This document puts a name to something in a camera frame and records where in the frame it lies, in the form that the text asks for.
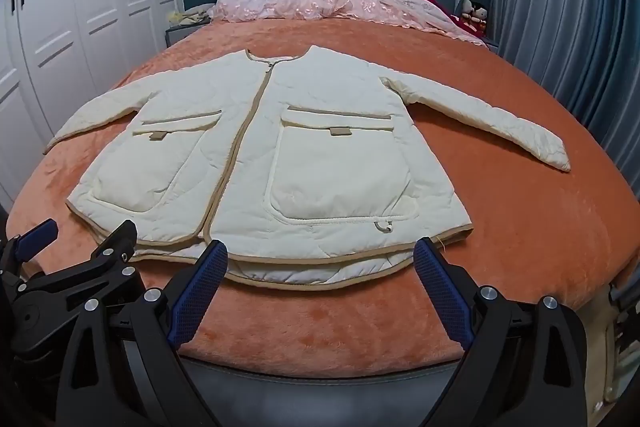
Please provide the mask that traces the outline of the dark bedside table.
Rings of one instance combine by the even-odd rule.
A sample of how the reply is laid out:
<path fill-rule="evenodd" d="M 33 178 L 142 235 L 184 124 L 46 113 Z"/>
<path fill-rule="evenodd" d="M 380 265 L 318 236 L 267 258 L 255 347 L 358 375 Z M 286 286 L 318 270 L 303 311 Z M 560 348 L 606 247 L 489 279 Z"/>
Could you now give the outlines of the dark bedside table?
<path fill-rule="evenodd" d="M 166 46 L 170 48 L 177 42 L 183 40 L 186 37 L 192 35 L 195 31 L 207 26 L 208 23 L 197 23 L 197 24 L 189 24 L 189 25 L 177 25 L 169 27 L 165 31 L 165 42 Z"/>

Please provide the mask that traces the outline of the white wardrobe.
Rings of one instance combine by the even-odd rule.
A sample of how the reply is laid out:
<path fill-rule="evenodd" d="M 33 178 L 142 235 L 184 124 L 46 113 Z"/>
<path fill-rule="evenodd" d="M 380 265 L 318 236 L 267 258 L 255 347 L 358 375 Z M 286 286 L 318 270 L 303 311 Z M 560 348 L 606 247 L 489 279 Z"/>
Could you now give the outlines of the white wardrobe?
<path fill-rule="evenodd" d="M 166 48 L 183 0 L 1 0 L 1 205 L 82 104 Z"/>

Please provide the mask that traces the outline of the yellowish clutter on nightstand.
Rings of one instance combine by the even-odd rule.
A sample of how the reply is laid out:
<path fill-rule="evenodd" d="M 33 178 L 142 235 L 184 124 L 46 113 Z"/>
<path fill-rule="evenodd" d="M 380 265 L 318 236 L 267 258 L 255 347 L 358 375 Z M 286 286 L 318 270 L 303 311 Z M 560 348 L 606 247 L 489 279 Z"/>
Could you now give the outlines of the yellowish clutter on nightstand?
<path fill-rule="evenodd" d="M 214 6 L 213 3 L 204 3 L 183 12 L 170 12 L 167 20 L 170 26 L 209 24 L 212 20 Z"/>

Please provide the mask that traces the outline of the grey-blue curtain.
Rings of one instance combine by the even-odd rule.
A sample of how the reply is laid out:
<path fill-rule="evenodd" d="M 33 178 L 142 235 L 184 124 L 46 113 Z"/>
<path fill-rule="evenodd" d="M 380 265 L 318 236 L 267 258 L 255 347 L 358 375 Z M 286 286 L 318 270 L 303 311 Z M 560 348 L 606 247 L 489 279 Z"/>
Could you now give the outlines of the grey-blue curtain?
<path fill-rule="evenodd" d="M 639 188 L 639 0 L 492 0 L 499 55 L 546 89 Z"/>

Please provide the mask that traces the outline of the pink embroidered quilt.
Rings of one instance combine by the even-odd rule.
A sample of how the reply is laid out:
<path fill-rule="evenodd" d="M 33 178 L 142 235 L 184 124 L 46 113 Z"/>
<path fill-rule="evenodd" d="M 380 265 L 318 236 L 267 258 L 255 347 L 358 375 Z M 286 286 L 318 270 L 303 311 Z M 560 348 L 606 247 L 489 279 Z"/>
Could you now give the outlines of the pink embroidered quilt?
<path fill-rule="evenodd" d="M 416 29 L 474 46 L 484 46 L 477 32 L 436 0 L 217 0 L 207 11 L 212 20 L 360 20 Z"/>

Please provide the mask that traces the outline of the plush dolls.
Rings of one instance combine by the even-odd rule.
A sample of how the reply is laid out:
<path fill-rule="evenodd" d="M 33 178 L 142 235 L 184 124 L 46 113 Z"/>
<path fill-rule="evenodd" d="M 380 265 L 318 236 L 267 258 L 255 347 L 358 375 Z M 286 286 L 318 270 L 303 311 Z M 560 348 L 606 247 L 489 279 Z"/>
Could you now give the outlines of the plush dolls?
<path fill-rule="evenodd" d="M 488 20 L 488 9 L 484 4 L 472 0 L 462 0 L 460 4 L 460 15 L 467 22 L 476 28 L 485 30 Z"/>

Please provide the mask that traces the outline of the cream quilted jacket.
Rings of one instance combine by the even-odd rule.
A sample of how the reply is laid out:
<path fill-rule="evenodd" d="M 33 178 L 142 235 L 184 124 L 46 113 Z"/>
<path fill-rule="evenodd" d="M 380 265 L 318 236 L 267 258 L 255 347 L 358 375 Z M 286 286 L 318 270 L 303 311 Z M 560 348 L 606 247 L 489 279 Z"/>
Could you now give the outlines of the cream quilted jacket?
<path fill-rule="evenodd" d="M 58 141 L 129 124 L 67 205 L 97 236 L 134 222 L 140 259 L 191 261 L 224 243 L 243 284 L 323 291 L 386 277 L 419 239 L 442 246 L 473 228 L 412 104 L 570 170 L 554 133 L 446 84 L 320 46 L 243 50 L 81 106 Z"/>

